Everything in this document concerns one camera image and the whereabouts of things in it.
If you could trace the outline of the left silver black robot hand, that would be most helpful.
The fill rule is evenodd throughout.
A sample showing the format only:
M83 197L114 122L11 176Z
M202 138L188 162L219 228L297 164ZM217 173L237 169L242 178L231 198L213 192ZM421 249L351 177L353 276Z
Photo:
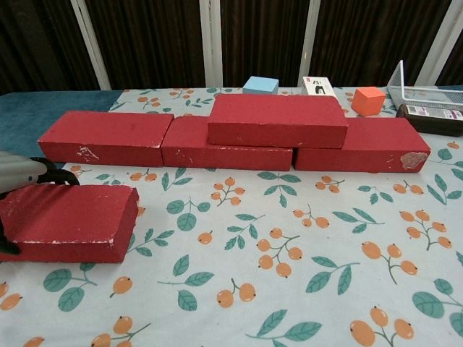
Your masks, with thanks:
M55 223L66 236L75 238L83 213L69 202L70 194L80 192L75 175L45 158L27 158L1 152L1 198L7 201L1 217L1 260L50 262L65 260L62 244L44 241L44 233L57 240Z

